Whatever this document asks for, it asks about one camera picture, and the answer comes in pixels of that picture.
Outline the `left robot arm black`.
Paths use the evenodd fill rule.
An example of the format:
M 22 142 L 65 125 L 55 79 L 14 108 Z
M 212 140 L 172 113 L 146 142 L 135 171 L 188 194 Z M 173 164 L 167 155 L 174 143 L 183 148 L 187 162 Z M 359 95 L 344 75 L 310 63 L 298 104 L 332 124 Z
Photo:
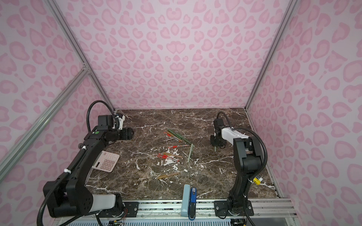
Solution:
M 90 113 L 97 103 L 104 104 L 110 115 L 98 116 L 98 124 L 93 129 L 90 126 Z M 126 207 L 119 193 L 110 195 L 95 195 L 85 186 L 88 174 L 110 144 L 119 140 L 130 140 L 134 135 L 132 128 L 124 128 L 121 124 L 123 115 L 118 115 L 102 100 L 91 103 L 86 114 L 88 133 L 84 141 L 78 145 L 79 152 L 70 165 L 63 170 L 54 181 L 48 181 L 43 187 L 44 200 L 36 218 L 36 224 L 42 226 L 45 210 L 53 218 L 70 217 L 68 225 L 73 221 L 94 214 L 98 222 L 101 217 L 125 217 Z

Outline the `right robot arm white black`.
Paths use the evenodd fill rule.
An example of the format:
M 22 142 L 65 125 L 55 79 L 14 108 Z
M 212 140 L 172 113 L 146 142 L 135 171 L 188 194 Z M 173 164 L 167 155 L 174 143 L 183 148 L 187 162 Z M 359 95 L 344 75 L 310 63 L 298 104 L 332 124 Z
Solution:
M 236 179 L 229 196 L 225 201 L 214 201 L 215 215 L 221 219 L 227 216 L 242 216 L 242 225 L 255 223 L 254 215 L 248 194 L 252 183 L 259 179 L 268 161 L 266 146 L 259 135 L 249 128 L 234 128 L 225 112 L 219 111 L 214 123 L 214 135 L 210 137 L 213 147 L 225 148 L 226 143 L 233 147 L 233 160 L 236 170 Z

